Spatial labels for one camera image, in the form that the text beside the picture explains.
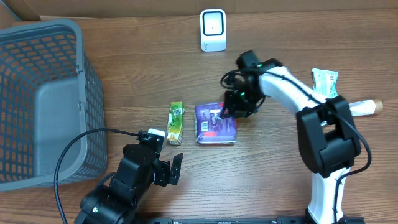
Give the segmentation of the green yellow snack packet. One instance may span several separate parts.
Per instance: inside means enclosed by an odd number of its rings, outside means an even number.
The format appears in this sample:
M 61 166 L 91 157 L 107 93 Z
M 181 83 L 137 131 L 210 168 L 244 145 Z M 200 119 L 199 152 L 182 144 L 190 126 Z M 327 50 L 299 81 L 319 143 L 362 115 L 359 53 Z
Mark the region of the green yellow snack packet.
M 179 146 L 182 143 L 184 104 L 181 101 L 171 102 L 167 123 L 167 141 L 170 145 Z

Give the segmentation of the purple Carefree pad packet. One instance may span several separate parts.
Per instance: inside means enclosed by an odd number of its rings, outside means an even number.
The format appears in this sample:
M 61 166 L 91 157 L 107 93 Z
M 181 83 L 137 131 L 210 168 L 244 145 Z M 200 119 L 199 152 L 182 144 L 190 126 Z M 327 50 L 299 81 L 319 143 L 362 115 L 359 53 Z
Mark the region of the purple Carefree pad packet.
M 199 144 L 234 144 L 237 124 L 234 118 L 223 117 L 223 103 L 195 106 L 195 134 Z

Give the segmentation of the teal tissue packet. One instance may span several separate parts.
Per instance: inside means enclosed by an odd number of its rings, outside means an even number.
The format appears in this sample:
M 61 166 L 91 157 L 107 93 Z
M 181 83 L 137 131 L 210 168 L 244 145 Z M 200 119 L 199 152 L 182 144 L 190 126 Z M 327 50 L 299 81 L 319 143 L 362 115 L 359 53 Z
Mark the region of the teal tissue packet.
M 338 96 L 336 83 L 338 80 L 338 72 L 331 70 L 322 70 L 318 68 L 312 69 L 313 73 L 313 90 L 328 98 Z

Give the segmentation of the white tube gold cap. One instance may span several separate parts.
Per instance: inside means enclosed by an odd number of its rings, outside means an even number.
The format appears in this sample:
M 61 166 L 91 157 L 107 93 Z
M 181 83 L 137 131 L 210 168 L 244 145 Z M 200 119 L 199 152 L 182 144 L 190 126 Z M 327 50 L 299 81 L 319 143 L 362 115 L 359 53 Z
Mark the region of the white tube gold cap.
M 363 100 L 350 103 L 349 108 L 353 116 L 369 116 L 380 113 L 383 109 L 383 103 L 377 99 Z

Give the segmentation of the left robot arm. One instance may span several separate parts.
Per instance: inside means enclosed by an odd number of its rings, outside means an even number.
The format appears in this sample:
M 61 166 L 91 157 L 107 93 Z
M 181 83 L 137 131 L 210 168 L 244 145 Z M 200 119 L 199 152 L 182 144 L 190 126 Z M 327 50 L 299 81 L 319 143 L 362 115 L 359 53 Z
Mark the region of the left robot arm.
M 167 133 L 139 131 L 137 140 L 137 144 L 124 146 L 117 171 L 83 198 L 75 223 L 138 223 L 137 205 L 151 185 L 177 185 L 183 154 L 176 155 L 172 162 L 160 160 Z

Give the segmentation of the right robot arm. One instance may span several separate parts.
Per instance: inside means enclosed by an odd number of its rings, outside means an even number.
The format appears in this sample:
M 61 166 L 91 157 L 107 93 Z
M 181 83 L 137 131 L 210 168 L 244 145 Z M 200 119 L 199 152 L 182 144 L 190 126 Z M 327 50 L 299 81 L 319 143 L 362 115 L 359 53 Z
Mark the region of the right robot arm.
M 312 196 L 303 222 L 364 223 L 363 217 L 347 217 L 342 209 L 346 178 L 365 171 L 372 161 L 346 99 L 316 93 L 281 62 L 260 62 L 252 50 L 242 53 L 236 65 L 220 80 L 226 89 L 222 116 L 247 118 L 267 97 L 295 116 L 299 153 L 312 173 Z

